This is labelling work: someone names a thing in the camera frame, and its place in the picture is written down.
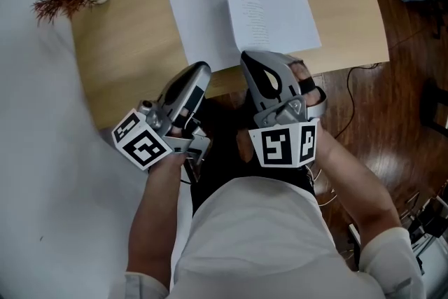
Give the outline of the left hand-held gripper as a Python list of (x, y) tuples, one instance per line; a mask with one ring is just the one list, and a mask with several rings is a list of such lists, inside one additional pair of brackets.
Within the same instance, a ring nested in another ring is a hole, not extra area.
[(111, 132), (115, 148), (139, 169), (145, 170), (172, 153), (187, 153), (201, 163), (210, 144), (199, 123), (190, 118), (190, 128), (172, 134), (167, 116), (177, 116), (182, 109), (196, 112), (211, 80), (206, 62), (196, 62), (173, 77), (156, 102), (142, 101)]

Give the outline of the person's left hand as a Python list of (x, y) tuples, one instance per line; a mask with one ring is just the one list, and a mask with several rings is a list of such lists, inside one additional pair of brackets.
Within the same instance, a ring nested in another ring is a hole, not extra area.
[(200, 121), (193, 117), (190, 110), (183, 107), (172, 124), (170, 135), (172, 137), (190, 138), (199, 126)]

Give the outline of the person's right hand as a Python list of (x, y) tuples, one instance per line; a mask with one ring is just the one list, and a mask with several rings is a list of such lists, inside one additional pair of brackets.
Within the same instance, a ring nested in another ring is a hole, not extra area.
[(289, 64), (291, 71), (299, 85), (301, 95), (304, 97), (307, 107), (323, 103), (326, 97), (318, 88), (308, 68), (302, 60), (294, 60)]

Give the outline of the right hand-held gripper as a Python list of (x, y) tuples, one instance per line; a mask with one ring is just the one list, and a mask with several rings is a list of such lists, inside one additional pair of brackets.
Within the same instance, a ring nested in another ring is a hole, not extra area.
[(261, 167), (301, 167), (316, 156), (317, 124), (327, 99), (322, 96), (319, 104), (307, 106), (304, 97), (296, 96), (300, 89), (290, 60), (269, 51), (241, 54), (248, 88), (261, 111), (254, 116), (258, 127), (249, 131)]

